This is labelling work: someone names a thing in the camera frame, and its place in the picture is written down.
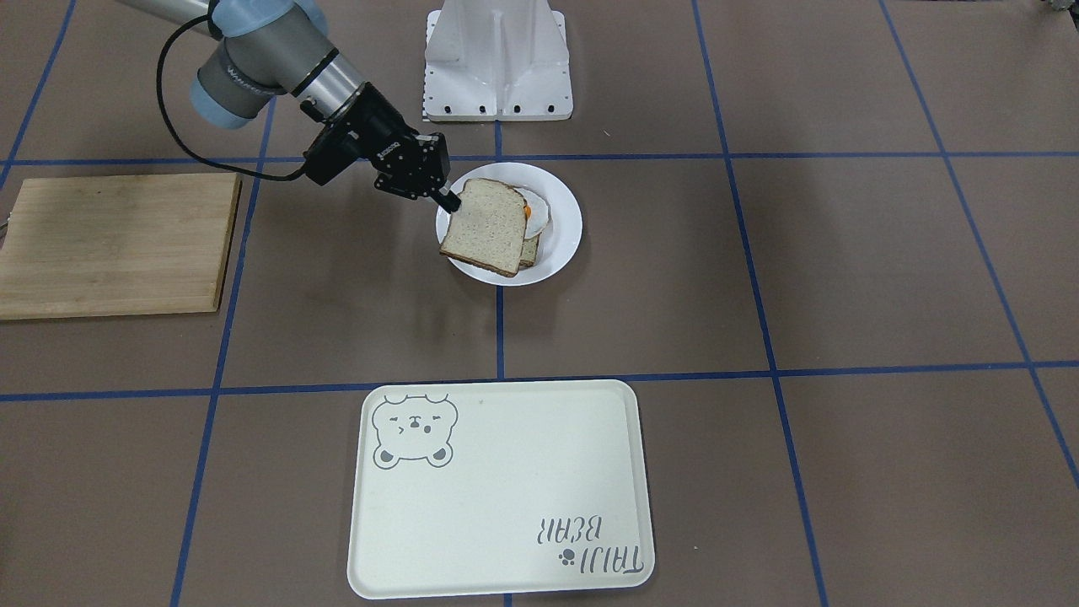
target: blue tape line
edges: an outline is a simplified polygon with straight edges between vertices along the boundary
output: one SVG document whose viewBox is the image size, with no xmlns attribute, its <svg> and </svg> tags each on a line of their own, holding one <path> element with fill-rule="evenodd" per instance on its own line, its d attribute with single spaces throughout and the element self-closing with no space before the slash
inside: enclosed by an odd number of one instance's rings
<svg viewBox="0 0 1079 607">
<path fill-rule="evenodd" d="M 802 484 L 802 470 L 798 466 L 797 452 L 794 449 L 794 436 L 791 432 L 790 419 L 787 416 L 787 404 L 783 399 L 783 389 L 780 386 L 777 374 L 776 356 L 771 346 L 771 335 L 768 332 L 768 321 L 764 312 L 764 300 L 761 296 L 761 285 L 757 280 L 756 268 L 753 263 L 753 250 L 749 242 L 749 232 L 746 227 L 746 216 L 742 211 L 741 196 L 738 193 L 738 183 L 735 179 L 734 162 L 730 157 L 730 147 L 727 142 L 726 128 L 723 125 L 723 111 L 720 106 L 720 97 L 715 88 L 715 78 L 712 73 L 712 61 L 708 55 L 708 43 L 705 39 L 705 27 L 700 18 L 700 6 L 697 0 L 692 0 L 693 17 L 697 25 L 697 38 L 700 42 L 700 54 L 705 61 L 705 74 L 708 77 L 708 88 L 712 96 L 712 110 L 715 112 L 715 125 L 720 135 L 720 144 L 723 148 L 723 163 L 727 170 L 727 180 L 730 183 L 730 198 L 734 202 L 735 213 L 738 218 L 738 232 L 742 240 L 742 251 L 746 256 L 746 267 L 749 271 L 750 285 L 753 288 L 753 302 L 756 306 L 757 321 L 761 326 L 761 337 L 764 342 L 765 356 L 768 359 L 768 372 L 771 376 L 771 387 L 776 396 L 779 420 L 783 428 L 783 441 L 787 444 L 787 458 L 790 461 L 791 477 L 794 482 L 794 492 L 798 500 L 798 510 L 802 514 L 802 527 L 806 537 L 806 547 L 809 550 L 809 560 L 812 564 L 814 578 L 817 582 L 817 595 L 821 607 L 828 607 L 828 590 L 824 585 L 824 574 L 821 570 L 820 557 L 817 553 L 817 540 L 812 530 L 812 520 L 809 516 L 809 505 L 806 501 L 805 488 Z"/>
<path fill-rule="evenodd" d="M 259 161 L 256 170 L 261 171 L 265 165 L 264 157 L 270 144 L 270 130 L 273 126 L 276 99 L 271 99 L 267 111 L 265 124 L 262 130 L 262 144 L 259 148 Z M 187 572 L 188 555 L 191 551 L 191 537 L 194 534 L 195 516 L 199 513 L 199 498 L 202 495 L 203 478 L 206 473 L 206 459 L 209 455 L 210 439 L 214 436 L 214 420 L 217 416 L 217 403 L 221 394 L 221 381 L 224 377 L 224 363 L 229 356 L 229 343 L 232 337 L 232 323 L 236 316 L 236 301 L 240 299 L 240 282 L 244 276 L 244 261 L 247 258 L 247 238 L 251 234 L 251 219 L 259 197 L 261 179 L 254 179 L 251 194 L 247 203 L 247 215 L 244 218 L 244 232 L 240 240 L 240 252 L 236 256 L 236 271 L 232 278 L 229 311 L 224 318 L 224 330 L 221 333 L 221 346 L 217 356 L 217 369 L 214 372 L 214 387 L 206 408 L 206 423 L 203 427 L 202 444 L 199 447 L 199 463 L 195 465 L 195 478 L 191 486 L 191 501 L 188 505 L 188 516 L 183 524 L 183 538 L 180 541 L 180 554 L 176 563 L 176 578 L 173 580 L 173 594 L 169 607 L 179 607 L 180 593 L 183 590 L 183 576 Z"/>
<path fill-rule="evenodd" d="M 33 96 L 30 97 L 30 105 L 27 106 L 26 113 L 23 114 L 23 123 L 18 125 L 15 141 L 11 146 L 11 151 L 8 152 L 8 161 L 4 162 L 3 168 L 0 169 L 0 188 L 3 188 L 8 181 L 8 174 L 11 171 L 12 162 L 15 160 L 15 155 L 18 154 L 18 148 L 23 144 L 23 137 L 26 136 L 26 129 L 30 126 L 30 119 L 33 118 L 33 111 L 38 108 L 38 101 L 41 99 L 41 92 L 45 89 L 45 82 L 49 81 L 49 74 L 53 71 L 53 64 L 56 63 L 56 56 L 59 55 L 60 46 L 64 44 L 68 26 L 71 25 L 71 15 L 74 14 L 74 2 L 76 0 L 68 2 L 67 12 L 64 13 L 64 20 L 60 23 L 60 30 L 56 35 L 56 42 L 53 43 L 49 60 L 45 61 L 45 67 L 41 71 L 41 78 L 38 79 L 38 87 L 33 89 Z"/>
<path fill-rule="evenodd" d="M 495 317 L 495 367 L 497 368 L 497 378 L 506 378 L 506 332 L 505 332 L 505 291 L 504 287 L 496 286 L 494 289 L 494 317 Z"/>
<path fill-rule="evenodd" d="M 494 157 L 502 157 L 502 121 L 494 121 Z"/>
<path fill-rule="evenodd" d="M 215 162 L 255 164 L 258 157 L 211 157 Z M 15 160 L 13 166 L 103 166 L 109 164 L 200 164 L 193 157 L 83 157 L 57 160 Z"/>
<path fill-rule="evenodd" d="M 941 157 L 941 152 L 730 152 L 735 160 L 763 158 L 783 160 L 797 157 Z M 1079 151 L 967 151 L 947 152 L 951 157 L 1079 157 Z M 573 154 L 462 154 L 451 155 L 453 162 L 545 162 L 545 161 L 595 161 L 595 160 L 720 160 L 725 157 L 722 152 L 686 152 L 686 153 L 573 153 Z M 224 163 L 255 164 L 260 158 L 254 156 L 211 157 Z M 267 164 L 301 163 L 301 155 L 268 156 Z M 192 157 L 101 157 L 101 158 L 42 158 L 12 160 L 11 166 L 96 166 L 108 164 L 197 164 Z"/>
<path fill-rule="evenodd" d="M 946 152 L 952 157 L 1074 157 L 1079 151 L 966 151 Z"/>
<path fill-rule="evenodd" d="M 940 157 L 940 152 L 735 152 L 734 158 L 788 158 L 788 157 Z"/>
<path fill-rule="evenodd" d="M 970 363 L 952 365 L 896 365 L 879 368 L 837 368 L 837 369 L 793 369 L 779 370 L 779 377 L 828 377 L 838 375 L 889 375 L 916 373 L 956 373 L 974 371 L 1025 370 L 1026 363 Z"/>
<path fill-rule="evenodd" d="M 1079 368 L 1079 361 L 1041 361 L 1034 363 L 1038 369 L 1075 369 Z"/>
<path fill-rule="evenodd" d="M 181 397 L 209 397 L 209 388 L 180 388 L 175 390 L 101 390 L 80 392 L 39 392 L 0 395 L 0 403 L 33 403 L 44 401 L 97 401 L 120 399 L 175 399 Z"/>
<path fill-rule="evenodd" d="M 494 160 L 502 162 L 502 121 L 494 121 Z M 503 287 L 494 287 L 494 367 L 495 377 L 506 378 L 506 333 L 505 333 L 505 291 Z"/>
<path fill-rule="evenodd" d="M 1041 408 L 1046 412 L 1046 417 L 1049 418 L 1049 426 L 1053 431 L 1053 436 L 1056 438 L 1056 444 L 1061 449 L 1061 454 L 1064 456 L 1064 461 L 1067 464 L 1068 470 L 1071 472 L 1071 481 L 1075 483 L 1076 487 L 1079 488 L 1079 467 L 1076 466 L 1076 460 L 1071 456 L 1071 451 L 1068 449 L 1067 441 L 1064 438 L 1064 433 L 1061 431 L 1060 423 L 1056 420 L 1056 414 L 1053 413 L 1053 408 L 1049 403 L 1049 399 L 1046 396 L 1046 391 L 1041 387 L 1041 380 L 1038 377 L 1037 367 L 1030 359 L 1030 353 L 1026 347 L 1026 343 L 1023 341 L 1023 334 L 1020 332 L 1019 323 L 1015 321 L 1015 315 L 1012 314 L 1011 306 L 1008 303 L 1008 296 L 1005 294 L 1003 285 L 1000 281 L 1000 277 L 997 275 L 996 267 L 993 265 L 993 259 L 989 257 L 989 251 L 985 246 L 985 242 L 982 239 L 982 233 L 978 229 L 978 223 L 974 221 L 974 215 L 970 209 L 970 205 L 967 203 L 967 196 L 962 192 L 962 185 L 959 183 L 959 177 L 955 173 L 955 167 L 952 166 L 952 160 L 950 157 L 947 150 L 944 148 L 944 141 L 941 139 L 940 132 L 937 129 L 937 123 L 933 121 L 932 113 L 929 111 L 929 105 L 926 102 L 926 97 L 921 93 L 921 86 L 918 84 L 918 79 L 914 75 L 914 68 L 911 66 L 910 58 L 906 56 L 906 51 L 903 49 L 903 42 L 899 39 L 899 32 L 896 29 L 896 24 L 892 22 L 891 13 L 888 12 L 888 6 L 884 0 L 877 0 L 880 5 L 880 11 L 884 13 L 885 20 L 888 23 L 888 29 L 891 30 L 891 37 L 896 41 L 896 47 L 899 50 L 899 56 L 903 59 L 903 66 L 906 68 L 906 74 L 911 79 L 911 84 L 914 86 L 914 92 L 918 96 L 918 102 L 921 104 L 921 111 L 926 114 L 926 121 L 929 123 L 929 129 L 933 134 L 933 139 L 937 141 L 937 147 L 940 149 L 941 155 L 944 158 L 944 166 L 947 168 L 948 177 L 952 178 L 952 184 L 955 187 L 955 193 L 959 197 L 959 204 L 962 206 L 962 212 L 967 217 L 967 222 L 970 224 L 970 231 L 974 235 L 974 242 L 978 244 L 978 250 L 982 254 L 982 261 L 985 262 L 986 268 L 989 271 L 989 278 L 993 280 L 993 287 L 997 291 L 997 296 L 1000 299 L 1000 306 L 1005 311 L 1005 316 L 1008 318 L 1008 325 L 1011 326 L 1012 333 L 1015 336 L 1015 344 L 1019 346 L 1020 353 L 1023 355 L 1023 361 L 1026 363 L 1026 368 L 1030 374 L 1030 381 L 1034 382 L 1035 389 L 1038 392 L 1038 399 L 1041 400 Z"/>
<path fill-rule="evenodd" d="M 1038 369 L 1079 369 L 1079 361 L 1041 361 L 1034 365 Z M 844 375 L 905 375 L 919 373 L 964 373 L 984 371 L 1008 371 L 1025 370 L 1027 364 L 1023 362 L 1001 362 L 1001 363 L 969 363 L 951 365 L 903 365 L 903 367 L 878 367 L 878 368 L 821 368 L 821 369 L 791 369 L 777 370 L 775 375 L 779 377 L 828 377 Z M 497 377 L 480 377 L 472 380 L 438 380 L 420 382 L 371 382 L 356 384 L 305 384 L 305 385 L 281 385 L 281 386 L 235 386 L 221 388 L 218 390 L 220 397 L 242 397 L 254 395 L 301 395 L 317 392 L 364 392 L 374 390 L 383 386 L 410 386 L 422 385 L 446 385 L 454 384 L 490 384 L 494 382 L 507 383 L 529 383 L 529 382 L 578 382 L 588 380 L 618 380 L 627 383 L 656 383 L 656 382 L 710 382 L 727 380 L 762 380 L 771 377 L 773 373 L 767 370 L 761 371 L 727 371 L 727 372 L 697 372 L 697 373 L 645 373 L 645 374 L 622 374 L 622 375 L 564 375 L 564 376 L 535 376 L 535 377 L 508 377 L 498 380 Z M 0 395 L 0 403 L 9 402 L 39 402 L 39 401 L 91 401 L 99 399 L 168 399 L 178 397 L 209 397 L 214 394 L 213 388 L 192 389 L 164 389 L 164 390 L 119 390 L 119 391 L 84 391 L 84 392 L 28 392 L 14 395 Z"/>
</svg>

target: gray floor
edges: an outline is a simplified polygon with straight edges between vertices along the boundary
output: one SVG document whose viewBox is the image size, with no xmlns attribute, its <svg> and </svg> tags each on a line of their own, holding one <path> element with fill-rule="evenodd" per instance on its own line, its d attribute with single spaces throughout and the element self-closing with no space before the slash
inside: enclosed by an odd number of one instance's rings
<svg viewBox="0 0 1079 607">
<path fill-rule="evenodd" d="M 323 0 L 420 125 L 437 0 Z M 434 206 L 245 178 L 216 315 L 0 325 L 0 605 L 353 605 L 359 405 L 394 382 L 617 377 L 656 572 L 423 605 L 1079 604 L 1079 36 L 1036 0 L 552 0 L 576 111 L 446 125 L 581 201 L 524 288 L 437 254 Z M 22 181 L 196 171 L 156 113 L 170 27 L 0 3 L 0 212 Z M 284 173 L 279 99 L 196 149 Z M 420 125 L 434 129 L 433 125 Z"/>
</svg>

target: bear face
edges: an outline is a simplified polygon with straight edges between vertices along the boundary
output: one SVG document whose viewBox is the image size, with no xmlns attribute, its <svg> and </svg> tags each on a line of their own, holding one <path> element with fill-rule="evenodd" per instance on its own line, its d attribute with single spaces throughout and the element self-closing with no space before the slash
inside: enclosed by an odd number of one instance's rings
<svg viewBox="0 0 1079 607">
<path fill-rule="evenodd" d="M 374 465 L 390 470 L 397 463 L 425 459 L 442 468 L 453 458 L 450 433 L 457 423 L 457 408 L 449 396 L 435 401 L 426 395 L 405 397 L 400 401 L 382 400 L 371 414 L 379 441 Z"/>
</svg>

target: white tray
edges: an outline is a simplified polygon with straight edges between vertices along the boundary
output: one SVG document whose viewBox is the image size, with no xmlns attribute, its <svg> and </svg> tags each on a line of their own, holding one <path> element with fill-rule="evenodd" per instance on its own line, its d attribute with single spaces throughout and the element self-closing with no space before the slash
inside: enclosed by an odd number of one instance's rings
<svg viewBox="0 0 1079 607">
<path fill-rule="evenodd" d="M 654 562 L 629 386 L 394 386 L 364 401 L 347 571 L 360 596 L 627 588 Z"/>
</svg>

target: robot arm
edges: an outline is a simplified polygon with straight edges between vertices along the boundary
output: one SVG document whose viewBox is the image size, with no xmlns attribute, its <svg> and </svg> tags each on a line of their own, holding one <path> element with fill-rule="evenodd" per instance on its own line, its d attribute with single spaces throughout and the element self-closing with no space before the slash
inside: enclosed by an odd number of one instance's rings
<svg viewBox="0 0 1079 607">
<path fill-rule="evenodd" d="M 304 152 L 304 174 L 316 183 L 367 158 L 379 171 L 375 188 L 431 196 L 450 212 L 461 206 L 446 184 L 446 138 L 410 127 L 360 75 L 327 39 L 326 18 L 314 0 L 120 1 L 175 23 L 208 17 L 204 33 L 220 42 L 199 69 L 191 100 L 210 123 L 238 128 L 275 95 L 289 93 L 324 124 Z"/>
</svg>

